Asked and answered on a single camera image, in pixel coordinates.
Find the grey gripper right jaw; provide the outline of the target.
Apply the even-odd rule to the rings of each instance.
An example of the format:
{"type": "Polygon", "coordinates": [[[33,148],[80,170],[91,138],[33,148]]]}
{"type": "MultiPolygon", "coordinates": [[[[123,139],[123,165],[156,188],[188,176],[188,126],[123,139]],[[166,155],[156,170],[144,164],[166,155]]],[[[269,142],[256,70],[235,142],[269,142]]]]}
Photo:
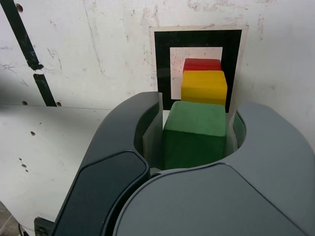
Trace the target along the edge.
{"type": "Polygon", "coordinates": [[[312,236],[315,154],[272,108],[239,106],[245,128],[231,155],[165,171],[128,199],[115,236],[312,236]]]}

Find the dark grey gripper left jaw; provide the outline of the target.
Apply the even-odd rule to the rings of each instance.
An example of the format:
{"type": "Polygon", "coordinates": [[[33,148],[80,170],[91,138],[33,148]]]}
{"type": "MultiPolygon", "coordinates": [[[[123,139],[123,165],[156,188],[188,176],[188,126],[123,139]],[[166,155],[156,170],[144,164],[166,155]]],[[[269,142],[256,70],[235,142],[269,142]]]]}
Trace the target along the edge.
{"type": "Polygon", "coordinates": [[[105,117],[56,218],[53,235],[112,235],[128,198],[150,179],[142,138],[161,114],[161,94],[151,91],[127,99],[105,117]]]}

